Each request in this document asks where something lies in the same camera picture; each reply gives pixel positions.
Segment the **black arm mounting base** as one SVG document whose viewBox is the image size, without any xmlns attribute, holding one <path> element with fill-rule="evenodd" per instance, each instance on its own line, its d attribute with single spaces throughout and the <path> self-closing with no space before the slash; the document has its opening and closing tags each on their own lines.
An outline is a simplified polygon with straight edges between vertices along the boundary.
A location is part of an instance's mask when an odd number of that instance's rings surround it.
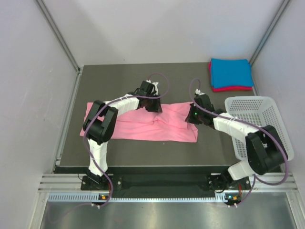
<svg viewBox="0 0 305 229">
<path fill-rule="evenodd" d="M 82 178 L 82 191 L 113 191 L 115 198 L 211 197 L 222 190 L 239 193 L 250 189 L 249 178 L 227 182 L 227 166 L 109 167 L 108 178 L 97 184 Z"/>
</svg>

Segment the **pink t shirt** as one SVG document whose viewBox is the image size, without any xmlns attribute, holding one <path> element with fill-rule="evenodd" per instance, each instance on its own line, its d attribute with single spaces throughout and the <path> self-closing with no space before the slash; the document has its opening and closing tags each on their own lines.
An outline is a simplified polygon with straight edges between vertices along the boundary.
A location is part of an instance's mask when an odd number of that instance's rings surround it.
<svg viewBox="0 0 305 229">
<path fill-rule="evenodd" d="M 162 104 L 162 113 L 144 108 L 124 113 L 117 117 L 112 139 L 195 143 L 198 129 L 185 121 L 190 104 Z"/>
</svg>

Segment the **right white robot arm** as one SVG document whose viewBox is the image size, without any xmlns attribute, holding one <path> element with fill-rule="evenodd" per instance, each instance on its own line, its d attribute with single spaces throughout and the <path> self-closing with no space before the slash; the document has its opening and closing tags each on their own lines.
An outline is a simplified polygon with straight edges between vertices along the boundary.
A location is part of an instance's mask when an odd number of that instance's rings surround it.
<svg viewBox="0 0 305 229">
<path fill-rule="evenodd" d="M 215 109 L 209 96 L 199 89 L 195 90 L 185 121 L 206 125 L 245 145 L 247 158 L 231 165 L 222 173 L 222 182 L 226 188 L 235 188 L 242 178 L 264 175 L 281 164 L 288 165 L 288 154 L 275 127 L 256 126 L 230 115 L 225 110 Z"/>
</svg>

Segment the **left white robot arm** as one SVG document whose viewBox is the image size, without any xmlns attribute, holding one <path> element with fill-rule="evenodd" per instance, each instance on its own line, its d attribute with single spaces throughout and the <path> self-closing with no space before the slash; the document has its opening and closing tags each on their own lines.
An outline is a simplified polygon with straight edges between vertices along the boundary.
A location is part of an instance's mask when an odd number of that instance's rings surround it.
<svg viewBox="0 0 305 229">
<path fill-rule="evenodd" d="M 90 150 L 90 165 L 87 176 L 97 189 L 103 189 L 108 184 L 105 172 L 108 169 L 107 144 L 111 139 L 117 118 L 130 111 L 145 108 L 148 112 L 161 113 L 158 82 L 143 81 L 133 92 L 112 101 L 93 102 L 83 123 L 83 137 L 88 141 Z"/>
</svg>

